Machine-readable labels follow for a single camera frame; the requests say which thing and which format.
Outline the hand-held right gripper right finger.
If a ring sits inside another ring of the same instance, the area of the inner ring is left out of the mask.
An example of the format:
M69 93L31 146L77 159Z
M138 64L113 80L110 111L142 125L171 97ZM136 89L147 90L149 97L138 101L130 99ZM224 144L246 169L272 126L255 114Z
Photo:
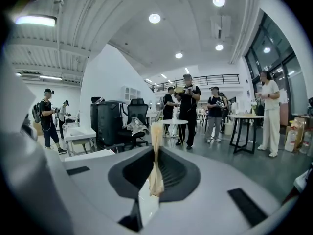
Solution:
M148 235L268 235L275 221L252 226L228 194L241 188L267 217L280 207L265 188L232 166L186 151L169 148L200 171L198 186L184 200L161 203L146 226Z

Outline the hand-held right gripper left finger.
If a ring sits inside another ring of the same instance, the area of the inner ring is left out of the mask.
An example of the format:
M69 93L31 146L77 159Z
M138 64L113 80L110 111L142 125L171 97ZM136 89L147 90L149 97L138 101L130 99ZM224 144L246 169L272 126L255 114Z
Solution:
M156 234L156 204L147 182L152 165L151 147L64 162L74 234Z

